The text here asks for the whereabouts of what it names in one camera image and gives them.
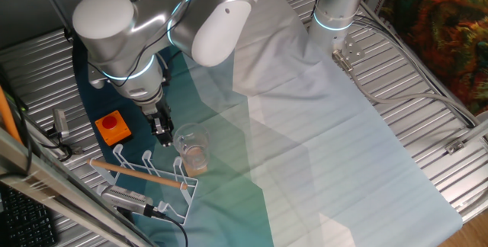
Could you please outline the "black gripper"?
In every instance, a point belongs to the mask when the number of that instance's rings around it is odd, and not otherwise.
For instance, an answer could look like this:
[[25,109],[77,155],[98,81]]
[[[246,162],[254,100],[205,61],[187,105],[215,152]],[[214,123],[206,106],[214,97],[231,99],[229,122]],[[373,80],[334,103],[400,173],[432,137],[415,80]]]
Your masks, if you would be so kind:
[[141,110],[152,127],[152,135],[154,135],[163,146],[172,145],[172,131],[174,130],[174,125],[170,115],[171,109],[165,96],[162,96],[151,103],[143,104]]

